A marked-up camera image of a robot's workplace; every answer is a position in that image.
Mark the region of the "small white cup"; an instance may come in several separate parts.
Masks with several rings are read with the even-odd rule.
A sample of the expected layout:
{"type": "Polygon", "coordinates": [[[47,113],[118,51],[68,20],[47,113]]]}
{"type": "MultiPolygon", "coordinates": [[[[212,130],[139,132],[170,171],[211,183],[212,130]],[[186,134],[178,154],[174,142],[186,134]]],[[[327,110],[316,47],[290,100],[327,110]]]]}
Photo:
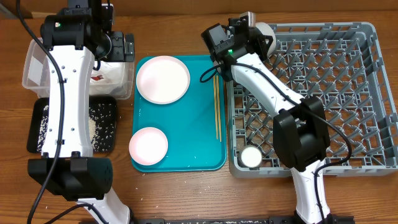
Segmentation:
{"type": "Polygon", "coordinates": [[[254,146],[246,146],[238,154],[238,164],[250,169],[258,168],[262,162],[261,151],[254,146]]]}

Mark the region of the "grey bowl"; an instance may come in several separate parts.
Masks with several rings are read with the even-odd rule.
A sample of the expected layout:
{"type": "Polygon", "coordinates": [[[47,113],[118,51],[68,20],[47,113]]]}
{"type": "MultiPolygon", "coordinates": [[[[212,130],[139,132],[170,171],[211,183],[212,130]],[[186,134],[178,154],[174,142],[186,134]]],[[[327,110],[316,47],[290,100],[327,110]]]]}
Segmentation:
{"type": "Polygon", "coordinates": [[[256,28],[258,28],[261,33],[266,37],[266,45],[268,46],[267,56],[270,57],[276,49],[277,39],[275,33],[272,27],[265,22],[257,22],[256,28]]]}

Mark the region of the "large pink plate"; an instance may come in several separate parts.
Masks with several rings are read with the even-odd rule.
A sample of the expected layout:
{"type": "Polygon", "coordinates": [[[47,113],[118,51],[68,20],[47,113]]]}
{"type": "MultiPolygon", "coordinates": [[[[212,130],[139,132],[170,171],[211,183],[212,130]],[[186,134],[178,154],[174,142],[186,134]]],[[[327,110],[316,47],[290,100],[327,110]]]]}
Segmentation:
{"type": "Polygon", "coordinates": [[[190,72],[176,57],[151,58],[140,67],[136,75],[138,92],[145,100],[158,105],[178,101],[189,86],[190,72]]]}

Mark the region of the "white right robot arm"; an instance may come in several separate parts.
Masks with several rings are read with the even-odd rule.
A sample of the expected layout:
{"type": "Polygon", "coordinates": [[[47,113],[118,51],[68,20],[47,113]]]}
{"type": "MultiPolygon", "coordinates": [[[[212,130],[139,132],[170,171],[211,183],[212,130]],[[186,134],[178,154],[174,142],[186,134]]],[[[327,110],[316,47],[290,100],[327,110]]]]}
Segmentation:
{"type": "Polygon", "coordinates": [[[295,218],[300,223],[326,223],[322,166],[330,146],[320,100],[304,98],[264,64],[276,49],[270,25],[256,22],[252,12],[215,24],[201,33],[214,69],[226,82],[247,89],[272,118],[272,147],[292,173],[297,196],[295,218]]]}

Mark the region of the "small pink plate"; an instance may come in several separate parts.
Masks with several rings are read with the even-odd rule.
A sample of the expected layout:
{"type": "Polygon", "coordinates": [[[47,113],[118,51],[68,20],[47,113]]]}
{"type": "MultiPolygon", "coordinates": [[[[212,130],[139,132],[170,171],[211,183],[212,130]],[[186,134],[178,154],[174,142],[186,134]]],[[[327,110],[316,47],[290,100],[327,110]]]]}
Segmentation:
{"type": "Polygon", "coordinates": [[[160,162],[166,155],[169,143],[159,129],[146,127],[135,132],[129,142],[129,153],[134,162],[151,166],[160,162]]]}

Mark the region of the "wooden chopstick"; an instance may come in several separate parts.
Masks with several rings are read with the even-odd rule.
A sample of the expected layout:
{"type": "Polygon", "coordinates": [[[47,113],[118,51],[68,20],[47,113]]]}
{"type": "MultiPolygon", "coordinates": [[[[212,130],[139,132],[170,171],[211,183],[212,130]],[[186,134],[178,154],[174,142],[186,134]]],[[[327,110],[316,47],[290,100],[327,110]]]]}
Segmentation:
{"type": "Polygon", "coordinates": [[[220,142],[222,141],[221,137],[221,114],[220,114],[220,85],[219,85],[219,76],[217,75],[215,78],[216,82],[216,104],[217,104],[217,116],[218,116],[218,137],[220,142]]]}
{"type": "Polygon", "coordinates": [[[218,110],[217,110],[217,100],[216,100],[216,76],[214,75],[212,79],[213,79],[216,139],[218,139],[218,110]]]}

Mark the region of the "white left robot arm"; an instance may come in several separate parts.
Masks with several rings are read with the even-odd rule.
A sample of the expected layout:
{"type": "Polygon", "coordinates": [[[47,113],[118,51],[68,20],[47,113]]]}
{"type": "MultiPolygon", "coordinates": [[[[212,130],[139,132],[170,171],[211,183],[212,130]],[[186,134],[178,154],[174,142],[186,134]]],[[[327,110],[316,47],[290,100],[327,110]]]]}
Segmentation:
{"type": "Polygon", "coordinates": [[[33,40],[49,64],[49,120],[41,157],[28,174],[42,192],[83,207],[99,223],[135,223],[112,187],[113,167],[95,157],[89,135],[89,88],[101,62],[133,62],[134,37],[112,30],[114,9],[101,1],[69,1],[47,16],[33,40]]]}

